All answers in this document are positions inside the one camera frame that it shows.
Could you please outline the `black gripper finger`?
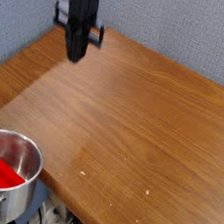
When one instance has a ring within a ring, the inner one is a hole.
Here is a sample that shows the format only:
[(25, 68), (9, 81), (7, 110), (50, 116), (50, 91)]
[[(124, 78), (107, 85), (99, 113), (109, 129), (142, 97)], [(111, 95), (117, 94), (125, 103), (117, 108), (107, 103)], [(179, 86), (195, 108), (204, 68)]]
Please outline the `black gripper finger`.
[(78, 50), (78, 41), (80, 33), (78, 29), (73, 28), (71, 24), (65, 26), (65, 43), (66, 43), (66, 52), (68, 59), (76, 62), (77, 61), (77, 50)]
[(89, 44), (89, 30), (82, 29), (79, 32), (79, 40), (76, 50), (76, 58), (75, 61), (78, 62), (86, 55), (86, 50), (88, 49)]

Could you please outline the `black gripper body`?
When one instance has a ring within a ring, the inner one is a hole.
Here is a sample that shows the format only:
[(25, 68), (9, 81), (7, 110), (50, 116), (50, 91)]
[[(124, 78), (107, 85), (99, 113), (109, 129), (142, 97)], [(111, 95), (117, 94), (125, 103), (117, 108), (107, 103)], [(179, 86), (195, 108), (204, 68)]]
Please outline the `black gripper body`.
[(81, 42), (75, 33), (83, 35), (94, 45), (100, 47), (105, 27), (97, 17), (99, 0), (56, 1), (55, 22), (64, 26), (67, 44)]

